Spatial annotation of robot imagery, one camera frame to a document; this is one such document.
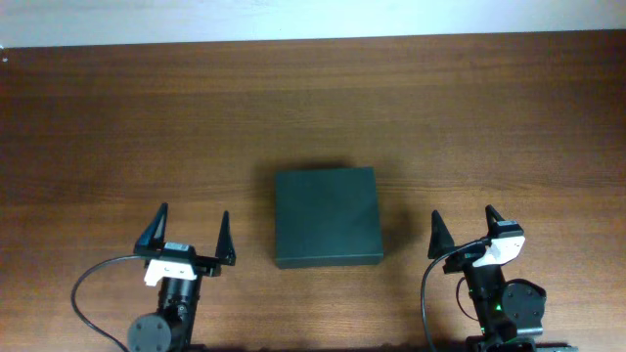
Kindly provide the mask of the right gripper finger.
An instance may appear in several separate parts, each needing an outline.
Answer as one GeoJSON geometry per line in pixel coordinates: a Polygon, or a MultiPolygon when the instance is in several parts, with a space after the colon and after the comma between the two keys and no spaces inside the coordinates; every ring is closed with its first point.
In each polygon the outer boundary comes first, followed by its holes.
{"type": "Polygon", "coordinates": [[[492,204],[488,204],[485,207],[485,216],[488,227],[488,235],[493,235],[499,227],[499,223],[504,221],[504,218],[492,204]]]}
{"type": "Polygon", "coordinates": [[[451,253],[455,248],[454,240],[440,213],[437,210],[433,210],[431,213],[431,236],[427,257],[429,259],[437,259],[451,253]]]}

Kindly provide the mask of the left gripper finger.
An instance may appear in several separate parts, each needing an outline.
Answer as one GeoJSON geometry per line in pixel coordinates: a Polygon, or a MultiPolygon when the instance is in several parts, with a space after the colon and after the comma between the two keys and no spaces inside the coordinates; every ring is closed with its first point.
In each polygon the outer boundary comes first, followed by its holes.
{"type": "Polygon", "coordinates": [[[140,256],[156,256],[164,246],[168,204],[162,203],[155,218],[136,240],[133,253],[140,256]]]}
{"type": "Polygon", "coordinates": [[[225,211],[222,216],[215,257],[222,265],[236,265],[237,254],[231,236],[230,214],[228,211],[225,211]]]}

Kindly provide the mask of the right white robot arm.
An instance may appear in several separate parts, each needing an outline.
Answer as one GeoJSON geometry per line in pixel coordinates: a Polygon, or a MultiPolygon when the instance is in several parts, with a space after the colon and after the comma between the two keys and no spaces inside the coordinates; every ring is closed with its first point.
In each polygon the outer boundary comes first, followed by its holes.
{"type": "Polygon", "coordinates": [[[436,210],[431,212],[431,236],[427,252],[431,263],[425,269],[420,288],[421,319],[427,346],[436,349],[426,317],[427,278],[434,267],[443,265],[446,274],[461,273],[480,326],[480,335],[469,336],[464,351],[575,351],[567,343],[542,344],[547,292],[524,279],[506,280],[502,267],[521,253],[525,243],[522,227],[505,219],[491,204],[485,207],[487,234],[472,242],[456,245],[436,210]]]}

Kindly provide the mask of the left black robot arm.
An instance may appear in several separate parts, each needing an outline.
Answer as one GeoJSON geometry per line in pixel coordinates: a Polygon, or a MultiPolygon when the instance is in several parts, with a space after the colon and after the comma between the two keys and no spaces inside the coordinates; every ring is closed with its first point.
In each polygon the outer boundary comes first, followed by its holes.
{"type": "Polygon", "coordinates": [[[236,264],[230,215],[224,212],[212,256],[199,255],[190,245],[165,239],[168,205],[162,204],[138,240],[133,253],[145,261],[146,286],[158,286],[156,310],[131,323],[127,343],[131,352],[186,351],[191,346],[195,317],[205,277],[221,275],[236,264]]]}

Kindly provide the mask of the black gift box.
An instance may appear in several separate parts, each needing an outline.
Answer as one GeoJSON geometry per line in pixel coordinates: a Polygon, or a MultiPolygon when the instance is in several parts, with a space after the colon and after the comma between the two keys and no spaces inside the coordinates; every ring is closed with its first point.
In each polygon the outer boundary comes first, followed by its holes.
{"type": "Polygon", "coordinates": [[[372,167],[275,176],[276,265],[281,269],[377,265],[382,229],[372,167]]]}

